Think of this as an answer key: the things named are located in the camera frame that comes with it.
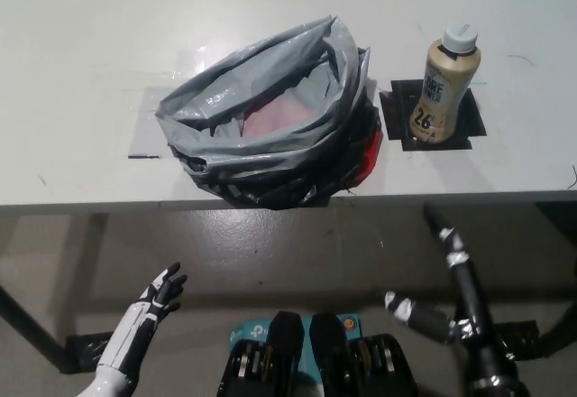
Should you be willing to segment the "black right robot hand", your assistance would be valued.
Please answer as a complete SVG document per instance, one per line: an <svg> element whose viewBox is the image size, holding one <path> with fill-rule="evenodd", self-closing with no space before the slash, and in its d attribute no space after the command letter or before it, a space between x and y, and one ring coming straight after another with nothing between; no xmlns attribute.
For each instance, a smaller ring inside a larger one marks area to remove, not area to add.
<svg viewBox="0 0 577 397"><path fill-rule="evenodd" d="M485 353L489 363L512 360L498 337L484 291L464 241L454 225L432 206L423 214L432 236L444 249L444 260L459 296L461 313L450 318L395 291L386 291L384 307L400 322L438 343L461 342L470 355Z"/></svg>

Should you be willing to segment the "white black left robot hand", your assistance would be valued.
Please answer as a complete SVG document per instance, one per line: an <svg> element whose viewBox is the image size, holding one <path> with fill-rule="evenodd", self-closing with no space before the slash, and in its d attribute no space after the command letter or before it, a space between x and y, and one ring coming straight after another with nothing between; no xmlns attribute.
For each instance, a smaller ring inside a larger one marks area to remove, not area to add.
<svg viewBox="0 0 577 397"><path fill-rule="evenodd" d="M98 362L97 371L105 367L135 381L158 325L180 308L177 301L187 280L179 275L180 262L163 270L124 313Z"/></svg>

